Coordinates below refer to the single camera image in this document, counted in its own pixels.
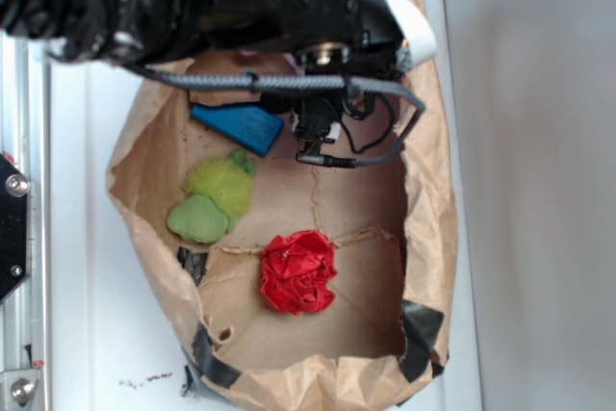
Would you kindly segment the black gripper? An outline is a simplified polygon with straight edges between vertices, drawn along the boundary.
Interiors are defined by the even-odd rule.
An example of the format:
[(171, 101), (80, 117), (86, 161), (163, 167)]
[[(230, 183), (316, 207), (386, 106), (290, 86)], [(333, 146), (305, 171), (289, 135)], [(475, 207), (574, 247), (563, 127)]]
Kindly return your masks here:
[(276, 33), (304, 73), (277, 101), (300, 141), (335, 141), (347, 118), (366, 119), (377, 103), (393, 116), (404, 74), (437, 51), (411, 0), (276, 0)]

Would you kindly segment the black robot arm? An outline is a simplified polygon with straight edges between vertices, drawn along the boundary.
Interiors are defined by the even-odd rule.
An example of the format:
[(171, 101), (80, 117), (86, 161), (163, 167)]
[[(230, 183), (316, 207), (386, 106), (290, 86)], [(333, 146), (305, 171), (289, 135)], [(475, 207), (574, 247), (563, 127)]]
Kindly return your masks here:
[[(273, 113), (312, 117), (306, 136), (356, 96), (425, 105), (402, 73), (435, 53), (433, 33), (408, 0), (1, 0), (1, 28), (43, 40), (65, 63), (107, 61), (185, 90), (248, 90)], [(209, 49), (291, 55), (301, 77), (173, 77), (162, 63)]]

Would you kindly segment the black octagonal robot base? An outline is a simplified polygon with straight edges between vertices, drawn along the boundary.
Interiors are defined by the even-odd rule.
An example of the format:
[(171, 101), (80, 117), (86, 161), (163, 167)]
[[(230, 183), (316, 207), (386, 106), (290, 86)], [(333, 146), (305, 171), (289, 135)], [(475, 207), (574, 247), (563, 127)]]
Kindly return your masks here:
[(29, 179), (1, 154), (1, 302), (30, 273), (29, 192)]

